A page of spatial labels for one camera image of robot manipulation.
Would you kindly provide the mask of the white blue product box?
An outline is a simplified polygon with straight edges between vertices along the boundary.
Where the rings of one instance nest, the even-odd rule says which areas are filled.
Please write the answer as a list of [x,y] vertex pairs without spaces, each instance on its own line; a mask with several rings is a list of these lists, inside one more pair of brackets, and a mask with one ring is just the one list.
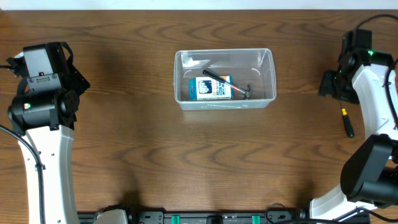
[[194,77],[189,80],[188,93],[190,101],[232,100],[233,89],[210,77]]

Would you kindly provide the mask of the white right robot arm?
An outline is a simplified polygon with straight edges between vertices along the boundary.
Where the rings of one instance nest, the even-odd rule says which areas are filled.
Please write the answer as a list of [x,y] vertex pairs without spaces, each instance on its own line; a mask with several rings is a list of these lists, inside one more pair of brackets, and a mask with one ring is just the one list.
[[338,69],[324,72],[320,96],[359,104],[365,141],[346,161],[340,183],[310,202],[312,220],[342,223],[360,213],[397,205],[397,90],[392,55],[372,49],[372,32],[343,36]]

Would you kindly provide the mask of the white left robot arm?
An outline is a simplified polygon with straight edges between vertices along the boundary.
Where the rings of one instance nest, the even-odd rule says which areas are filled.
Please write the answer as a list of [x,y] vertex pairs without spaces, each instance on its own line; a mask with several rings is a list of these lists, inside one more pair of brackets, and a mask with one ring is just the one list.
[[78,223],[72,146],[80,96],[90,84],[66,42],[24,47],[7,63],[22,78],[7,113],[24,158],[29,223]]

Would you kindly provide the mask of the small black-handled hammer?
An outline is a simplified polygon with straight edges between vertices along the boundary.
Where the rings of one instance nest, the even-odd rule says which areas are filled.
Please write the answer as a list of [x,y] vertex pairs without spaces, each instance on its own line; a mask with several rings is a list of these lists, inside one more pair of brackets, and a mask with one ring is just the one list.
[[203,70],[202,74],[204,74],[204,75],[206,75],[206,76],[208,76],[208,77],[210,77],[210,78],[212,78],[212,79],[214,79],[214,80],[216,80],[216,81],[218,81],[220,83],[228,85],[231,88],[233,88],[234,90],[237,90],[237,91],[241,92],[244,95],[244,99],[245,100],[248,100],[248,99],[250,99],[252,97],[252,90],[251,90],[251,85],[250,84],[248,84],[248,88],[246,90],[246,89],[241,88],[240,86],[238,86],[238,85],[236,85],[234,83],[231,83],[231,82],[227,81],[226,79],[222,78],[221,76],[218,76],[218,75],[216,75],[216,74],[214,74],[214,73],[212,73],[212,72],[210,72],[208,70]]

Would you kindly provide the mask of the black yellow screwdriver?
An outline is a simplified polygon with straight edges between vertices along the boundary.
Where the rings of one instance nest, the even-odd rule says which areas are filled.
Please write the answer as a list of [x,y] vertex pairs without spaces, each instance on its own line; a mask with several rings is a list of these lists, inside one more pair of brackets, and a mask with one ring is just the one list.
[[341,108],[341,116],[342,116],[342,120],[343,120],[343,124],[344,124],[346,135],[349,138],[354,138],[355,137],[354,129],[353,129],[352,125],[351,125],[351,121],[349,119],[349,116],[348,116],[348,113],[346,111],[346,108],[343,107],[341,101],[339,101],[339,104],[340,104],[340,108]]

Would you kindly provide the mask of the silver combination wrench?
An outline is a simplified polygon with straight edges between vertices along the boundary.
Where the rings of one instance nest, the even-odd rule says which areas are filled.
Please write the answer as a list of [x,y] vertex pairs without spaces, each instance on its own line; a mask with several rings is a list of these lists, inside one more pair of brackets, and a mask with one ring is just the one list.
[[249,105],[242,103],[207,103],[201,106],[202,110],[236,110],[247,108],[249,108]]

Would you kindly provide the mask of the clear plastic container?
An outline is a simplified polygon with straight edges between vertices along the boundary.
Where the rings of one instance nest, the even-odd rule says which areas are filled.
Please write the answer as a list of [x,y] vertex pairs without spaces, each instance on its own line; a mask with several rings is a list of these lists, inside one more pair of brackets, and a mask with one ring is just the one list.
[[[207,77],[203,70],[246,90],[250,84],[252,97],[245,100],[241,92],[233,89],[232,100],[190,101],[189,80]],[[202,110],[201,106],[207,103],[242,103],[249,105],[247,109],[265,108],[277,96],[272,52],[267,48],[180,50],[174,60],[174,92],[182,110]]]

